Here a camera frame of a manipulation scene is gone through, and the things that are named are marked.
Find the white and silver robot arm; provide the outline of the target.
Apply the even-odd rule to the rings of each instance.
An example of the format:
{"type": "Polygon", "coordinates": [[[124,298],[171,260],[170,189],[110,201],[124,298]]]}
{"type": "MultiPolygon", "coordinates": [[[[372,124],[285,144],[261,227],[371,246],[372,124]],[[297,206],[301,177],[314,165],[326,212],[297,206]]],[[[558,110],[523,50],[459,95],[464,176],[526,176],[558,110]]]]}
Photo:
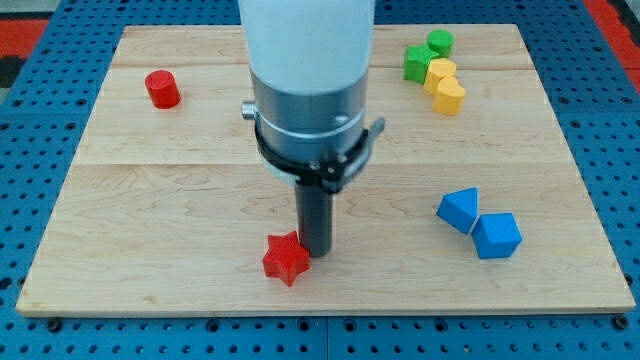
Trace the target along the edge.
{"type": "Polygon", "coordinates": [[[338,191],[366,164],[374,0],[240,0],[263,159],[298,184],[338,191]]]}

